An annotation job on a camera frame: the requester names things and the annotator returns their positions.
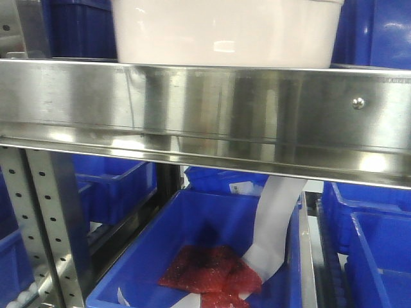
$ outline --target white label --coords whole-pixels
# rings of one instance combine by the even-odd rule
[[[231,183],[230,192],[232,194],[253,194],[254,184],[252,182]]]

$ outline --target stainless steel shelf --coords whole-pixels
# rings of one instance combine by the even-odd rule
[[[0,60],[0,97],[5,146],[411,187],[410,71]]]

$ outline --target blue storage crate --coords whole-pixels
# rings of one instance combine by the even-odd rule
[[[333,62],[411,69],[409,0],[345,0]]]
[[[115,58],[110,0],[42,0],[53,56]]]
[[[221,169],[188,167],[185,174],[192,190],[207,193],[252,194],[259,196],[268,175]],[[242,193],[242,184],[249,182],[251,193]]]
[[[0,172],[0,239],[18,228],[6,182]]]
[[[353,214],[345,266],[356,307],[411,307],[411,219]]]
[[[0,307],[6,307],[34,281],[20,232],[0,239]]]
[[[89,219],[115,225],[157,188],[153,162],[73,155],[77,180],[94,183]]]
[[[325,182],[322,206],[335,250],[347,254],[352,213],[380,212],[411,217],[411,191]]]
[[[131,307],[169,308],[186,292],[161,287],[157,281],[186,244],[228,244],[243,255],[252,244],[258,198],[179,191],[98,283],[87,308],[120,308],[118,288]],[[285,263],[251,295],[251,307],[301,308],[298,207],[288,229]]]

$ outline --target white tub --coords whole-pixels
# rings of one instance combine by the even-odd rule
[[[344,0],[112,0],[120,62],[329,67]]]

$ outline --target stainless steel surface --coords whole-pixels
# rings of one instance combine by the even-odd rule
[[[15,0],[1,0],[0,58],[7,58],[10,52],[23,52],[24,57],[27,58]]]
[[[33,267],[35,283],[39,289],[39,301],[48,307],[64,307],[25,151],[0,148],[0,164]]]
[[[324,255],[322,253],[319,226],[317,218],[308,214],[308,226],[310,228],[311,250],[313,256],[315,285],[317,290],[317,301],[319,308],[334,307],[326,304],[327,299],[333,295],[328,291],[332,282],[328,280],[328,272],[324,265]]]
[[[0,1],[0,58],[48,58],[41,1]]]
[[[308,226],[305,193],[301,194],[301,204],[302,207],[299,211],[299,221],[302,308],[317,308],[317,290],[314,276],[314,264],[311,250],[310,228]]]
[[[410,71],[1,60],[0,143],[411,187],[410,94]]]
[[[28,58],[51,56],[41,0],[14,0]]]
[[[71,156],[27,150],[66,307],[85,307],[94,284]]]

